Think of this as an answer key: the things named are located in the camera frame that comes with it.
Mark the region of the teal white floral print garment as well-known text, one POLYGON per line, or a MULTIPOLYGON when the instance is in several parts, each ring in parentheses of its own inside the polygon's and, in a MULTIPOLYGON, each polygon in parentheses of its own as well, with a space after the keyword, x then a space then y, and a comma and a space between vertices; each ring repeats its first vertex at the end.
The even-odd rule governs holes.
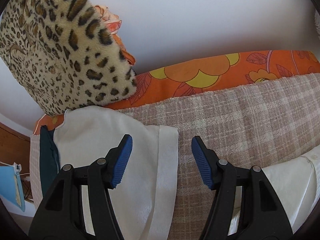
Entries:
POLYGON ((167 239, 177 193, 178 130, 91 106, 53 133, 61 166, 100 167, 125 239, 167 239))

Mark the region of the white shirt on bed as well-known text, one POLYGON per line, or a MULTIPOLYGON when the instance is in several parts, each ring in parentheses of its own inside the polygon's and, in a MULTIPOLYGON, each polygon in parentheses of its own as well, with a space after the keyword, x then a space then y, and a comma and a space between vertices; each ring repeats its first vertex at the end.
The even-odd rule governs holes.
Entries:
POLYGON ((290 161, 265 168, 264 172, 279 197, 293 232, 306 221, 319 201, 319 146, 290 161))

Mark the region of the light blue board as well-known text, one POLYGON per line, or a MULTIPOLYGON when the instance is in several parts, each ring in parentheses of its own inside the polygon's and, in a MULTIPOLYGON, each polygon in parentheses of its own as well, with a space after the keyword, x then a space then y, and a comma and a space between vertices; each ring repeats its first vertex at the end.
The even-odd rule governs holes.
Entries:
POLYGON ((13 163, 1 166, 1 196, 25 211, 25 201, 20 178, 21 165, 13 163))

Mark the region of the pink plaid bed blanket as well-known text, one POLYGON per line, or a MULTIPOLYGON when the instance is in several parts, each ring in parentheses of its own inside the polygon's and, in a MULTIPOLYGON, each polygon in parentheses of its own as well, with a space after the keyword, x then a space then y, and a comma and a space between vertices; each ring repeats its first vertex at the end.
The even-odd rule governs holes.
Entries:
POLYGON ((191 158, 196 133, 237 165, 264 166, 295 157, 318 161, 319 75, 285 77, 255 85, 170 98, 119 110, 145 125, 176 127, 179 133, 178 192, 170 239, 196 239, 213 195, 200 184, 191 158))

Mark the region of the wooden door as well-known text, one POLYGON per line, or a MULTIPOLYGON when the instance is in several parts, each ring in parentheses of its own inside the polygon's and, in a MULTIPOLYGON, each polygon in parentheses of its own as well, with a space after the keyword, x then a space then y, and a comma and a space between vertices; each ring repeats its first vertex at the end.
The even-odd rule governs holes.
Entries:
MULTIPOLYGON (((1 166, 12 165, 13 163, 21 165, 20 178, 30 176, 30 138, 22 135, 9 127, 1 124, 1 166)), ((30 194, 30 188, 22 189, 25 196, 30 194)))

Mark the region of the orange floral bed sheet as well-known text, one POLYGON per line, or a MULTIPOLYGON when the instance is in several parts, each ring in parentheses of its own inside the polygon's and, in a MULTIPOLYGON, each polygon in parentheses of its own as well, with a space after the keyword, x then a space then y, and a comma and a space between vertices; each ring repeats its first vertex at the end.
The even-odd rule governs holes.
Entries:
POLYGON ((319 59, 304 50, 249 51, 193 59, 139 74, 136 93, 108 108, 139 107, 173 97, 310 73, 319 73, 319 59))

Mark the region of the leopard print plush cushion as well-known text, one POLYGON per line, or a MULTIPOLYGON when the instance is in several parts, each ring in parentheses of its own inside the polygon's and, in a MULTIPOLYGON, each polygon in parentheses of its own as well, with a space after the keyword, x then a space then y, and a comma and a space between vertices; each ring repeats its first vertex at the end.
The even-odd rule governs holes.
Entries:
POLYGON ((89 0, 9 0, 1 58, 49 116, 136 92, 136 75, 89 0))

